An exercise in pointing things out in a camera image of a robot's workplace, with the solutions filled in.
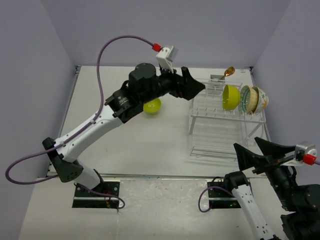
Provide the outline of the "green bowl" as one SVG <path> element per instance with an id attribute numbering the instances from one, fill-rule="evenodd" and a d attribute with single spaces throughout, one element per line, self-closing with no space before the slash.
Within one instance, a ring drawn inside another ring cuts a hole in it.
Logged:
<path id="1" fill-rule="evenodd" d="M 241 94 L 237 87 L 227 84 L 222 93 L 222 108 L 233 111 L 240 104 Z"/>
<path id="2" fill-rule="evenodd" d="M 160 98 L 156 98 L 148 103 L 145 103 L 143 105 L 143 111 L 146 114 L 155 115 L 160 111 L 161 107 L 162 107 L 162 102 Z"/>

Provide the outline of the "yellow floral white bowl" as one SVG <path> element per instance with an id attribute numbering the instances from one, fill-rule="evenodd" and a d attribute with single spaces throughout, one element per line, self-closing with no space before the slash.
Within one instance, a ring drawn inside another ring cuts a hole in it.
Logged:
<path id="1" fill-rule="evenodd" d="M 258 101 L 253 113 L 258 114 L 262 112 L 269 104 L 269 97 L 264 90 L 258 86 L 253 86 L 253 89 L 257 93 Z"/>

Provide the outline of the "teal patterned white bowl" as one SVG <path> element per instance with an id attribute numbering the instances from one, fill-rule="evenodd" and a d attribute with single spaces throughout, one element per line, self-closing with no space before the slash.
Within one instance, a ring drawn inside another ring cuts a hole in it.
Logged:
<path id="1" fill-rule="evenodd" d="M 253 113 L 258 105 L 258 99 L 256 90 L 245 85 L 240 91 L 239 111 L 247 114 Z"/>

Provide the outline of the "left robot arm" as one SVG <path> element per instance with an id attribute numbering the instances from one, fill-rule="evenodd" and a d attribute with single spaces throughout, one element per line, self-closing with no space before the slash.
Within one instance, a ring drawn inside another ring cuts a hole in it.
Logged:
<path id="1" fill-rule="evenodd" d="M 189 101 L 204 89 L 205 85 L 195 80 L 185 66 L 181 74 L 161 70 L 157 75 L 154 65 L 140 63 L 100 110 L 68 134 L 57 139 L 48 137 L 42 145 L 61 182 L 74 181 L 97 197 L 104 190 L 102 178 L 96 170 L 79 162 L 81 153 L 106 133 L 142 113 L 144 104 L 166 94 Z"/>

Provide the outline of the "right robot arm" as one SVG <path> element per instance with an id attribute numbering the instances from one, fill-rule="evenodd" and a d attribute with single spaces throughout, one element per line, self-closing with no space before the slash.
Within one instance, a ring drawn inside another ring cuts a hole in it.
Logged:
<path id="1" fill-rule="evenodd" d="M 234 143 L 238 172 L 226 174 L 223 191 L 235 197 L 249 223 L 254 239 L 276 240 L 274 231 L 264 219 L 253 196 L 244 171 L 251 169 L 256 175 L 263 174 L 269 181 L 279 206 L 282 230 L 289 240 L 318 240 L 320 238 L 320 185 L 298 184 L 298 165 L 315 165 L 315 144 L 301 142 L 281 145 L 255 138 L 261 153 L 257 154 Z"/>

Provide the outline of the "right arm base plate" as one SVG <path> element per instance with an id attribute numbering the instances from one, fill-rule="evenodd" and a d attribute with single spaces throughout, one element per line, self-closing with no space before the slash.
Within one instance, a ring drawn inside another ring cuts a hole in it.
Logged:
<path id="1" fill-rule="evenodd" d="M 213 180 L 207 182 L 207 187 L 220 187 L 226 189 L 224 179 L 215 177 Z M 221 189 L 212 188 L 208 190 L 208 202 L 211 209 L 240 209 L 241 206 L 235 197 Z"/>

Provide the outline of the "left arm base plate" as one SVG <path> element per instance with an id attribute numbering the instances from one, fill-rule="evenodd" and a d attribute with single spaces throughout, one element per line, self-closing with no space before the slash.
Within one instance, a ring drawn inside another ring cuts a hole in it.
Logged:
<path id="1" fill-rule="evenodd" d="M 86 190 L 83 186 L 75 183 L 72 208 L 74 209 L 116 209 L 122 207 L 123 204 L 117 198 L 120 192 L 119 181 L 105 181 L 103 186 L 95 189 L 95 192 Z"/>

